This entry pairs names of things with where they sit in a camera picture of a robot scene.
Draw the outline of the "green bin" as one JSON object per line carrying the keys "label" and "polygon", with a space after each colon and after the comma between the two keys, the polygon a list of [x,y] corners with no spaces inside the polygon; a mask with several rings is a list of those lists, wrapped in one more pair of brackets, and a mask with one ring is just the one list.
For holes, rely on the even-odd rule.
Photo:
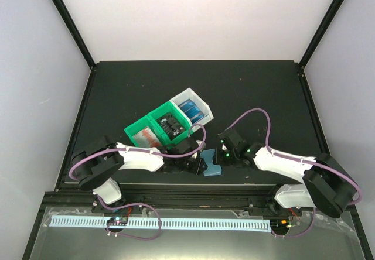
{"label": "green bin", "polygon": [[162,145],[181,142],[188,137],[192,126],[184,113],[171,101],[167,101],[148,113],[152,130]]}
{"label": "green bin", "polygon": [[124,129],[136,147],[151,148],[162,146],[160,132],[155,120],[146,115]]}

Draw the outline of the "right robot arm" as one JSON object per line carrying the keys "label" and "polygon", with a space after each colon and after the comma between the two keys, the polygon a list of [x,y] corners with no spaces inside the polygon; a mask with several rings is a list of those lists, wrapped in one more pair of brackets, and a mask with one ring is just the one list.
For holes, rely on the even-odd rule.
{"label": "right robot arm", "polygon": [[327,153],[304,157],[280,152],[262,143],[250,145],[233,128],[220,133],[219,139],[214,155],[217,164],[273,172],[297,182],[280,185],[275,195],[267,199],[267,210],[273,215],[292,207],[311,207],[339,218],[357,193],[352,178]]}

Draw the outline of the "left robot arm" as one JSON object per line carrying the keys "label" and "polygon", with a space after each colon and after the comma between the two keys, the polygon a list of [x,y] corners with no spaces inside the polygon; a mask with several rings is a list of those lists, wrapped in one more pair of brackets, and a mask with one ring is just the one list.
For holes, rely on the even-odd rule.
{"label": "left robot arm", "polygon": [[204,140],[191,136],[177,144],[140,148],[112,143],[105,136],[71,157],[69,177],[79,188],[98,195],[107,208],[118,213],[125,208],[126,199],[113,176],[121,170],[200,174],[204,171],[201,152]]}

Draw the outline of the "white bin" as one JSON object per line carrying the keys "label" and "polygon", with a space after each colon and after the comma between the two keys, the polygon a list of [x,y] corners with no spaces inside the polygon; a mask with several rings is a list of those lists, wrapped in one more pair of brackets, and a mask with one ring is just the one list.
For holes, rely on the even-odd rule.
{"label": "white bin", "polygon": [[181,110],[192,125],[195,123],[206,125],[214,119],[209,105],[191,88],[172,97],[170,102]]}

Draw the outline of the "blue card holder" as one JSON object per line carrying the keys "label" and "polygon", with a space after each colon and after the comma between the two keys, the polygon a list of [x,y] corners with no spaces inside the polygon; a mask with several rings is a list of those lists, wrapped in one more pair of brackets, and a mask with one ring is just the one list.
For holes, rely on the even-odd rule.
{"label": "blue card holder", "polygon": [[204,150],[200,155],[207,166],[207,168],[203,171],[204,177],[219,176],[222,174],[221,166],[214,164],[214,155],[215,149]]}

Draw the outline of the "green front bin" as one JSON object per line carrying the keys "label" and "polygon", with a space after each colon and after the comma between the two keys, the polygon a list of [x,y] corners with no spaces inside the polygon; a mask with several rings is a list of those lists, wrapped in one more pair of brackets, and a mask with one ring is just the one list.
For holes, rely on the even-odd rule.
{"label": "green front bin", "polygon": [[155,120],[146,115],[124,129],[136,147],[151,148],[162,146],[160,132]]}

